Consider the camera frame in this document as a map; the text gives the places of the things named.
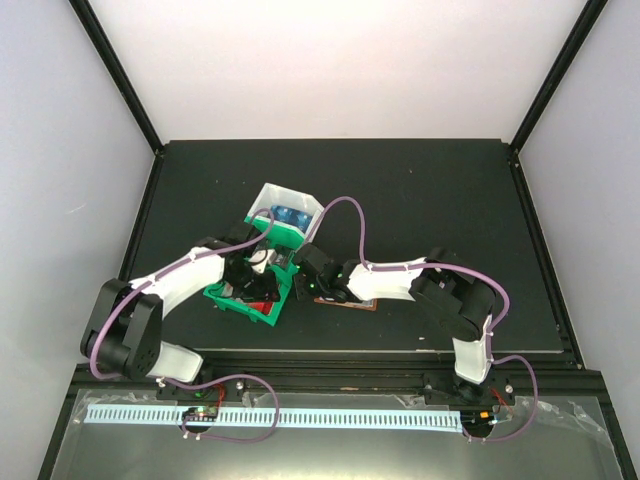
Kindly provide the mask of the red white card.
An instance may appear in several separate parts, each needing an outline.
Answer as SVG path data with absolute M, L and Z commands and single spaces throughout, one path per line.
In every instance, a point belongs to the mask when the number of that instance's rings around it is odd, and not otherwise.
M 273 310 L 274 303 L 271 301 L 251 302 L 248 303 L 247 306 L 262 315 L 269 316 Z

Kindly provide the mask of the brown leather card holder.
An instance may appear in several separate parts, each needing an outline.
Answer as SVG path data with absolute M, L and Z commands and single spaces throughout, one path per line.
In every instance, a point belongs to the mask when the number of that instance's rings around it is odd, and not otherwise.
M 351 308 L 356 310 L 364 310 L 364 311 L 375 311 L 377 309 L 377 301 L 369 300 L 365 302 L 337 302 L 334 300 L 324 299 L 324 298 L 315 298 L 315 303 L 336 307 L 344 307 Z

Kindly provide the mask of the white bin with blue cards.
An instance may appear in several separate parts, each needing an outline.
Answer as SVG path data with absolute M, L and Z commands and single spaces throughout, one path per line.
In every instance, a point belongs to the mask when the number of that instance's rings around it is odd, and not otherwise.
M 312 195 L 282 187 L 273 183 L 265 183 L 247 212 L 247 218 L 254 217 L 257 211 L 269 209 L 272 205 L 286 206 L 296 211 L 306 212 L 313 216 L 306 232 L 306 241 L 312 241 L 316 235 L 317 225 L 324 206 Z

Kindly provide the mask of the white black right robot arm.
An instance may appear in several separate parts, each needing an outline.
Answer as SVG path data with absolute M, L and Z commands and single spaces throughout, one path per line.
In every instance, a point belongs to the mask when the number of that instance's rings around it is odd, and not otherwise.
M 407 262 L 339 263 L 306 243 L 292 263 L 298 269 L 294 279 L 299 295 L 363 306 L 378 300 L 417 303 L 452 339 L 457 396 L 476 403 L 490 392 L 491 336 L 510 307 L 508 294 L 492 278 L 461 265 L 444 249 Z

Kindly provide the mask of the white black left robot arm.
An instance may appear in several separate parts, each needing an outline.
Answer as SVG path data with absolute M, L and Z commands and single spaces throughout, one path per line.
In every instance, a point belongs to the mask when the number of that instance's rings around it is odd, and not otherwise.
M 162 339 L 165 317 L 205 287 L 221 281 L 231 256 L 257 245 L 273 228 L 242 222 L 245 240 L 231 244 L 208 237 L 186 254 L 138 279 L 111 279 L 101 287 L 80 344 L 99 380 L 165 378 L 179 382 L 193 399 L 214 388 L 213 372 L 194 350 Z

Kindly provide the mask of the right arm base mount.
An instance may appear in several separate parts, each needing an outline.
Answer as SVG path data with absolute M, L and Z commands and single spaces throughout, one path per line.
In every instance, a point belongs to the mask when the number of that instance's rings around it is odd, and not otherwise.
M 514 394 L 507 391 L 510 384 L 506 374 L 492 371 L 480 384 L 464 380 L 449 370 L 428 370 L 422 375 L 424 396 L 429 401 L 448 405 L 490 407 L 515 404 Z

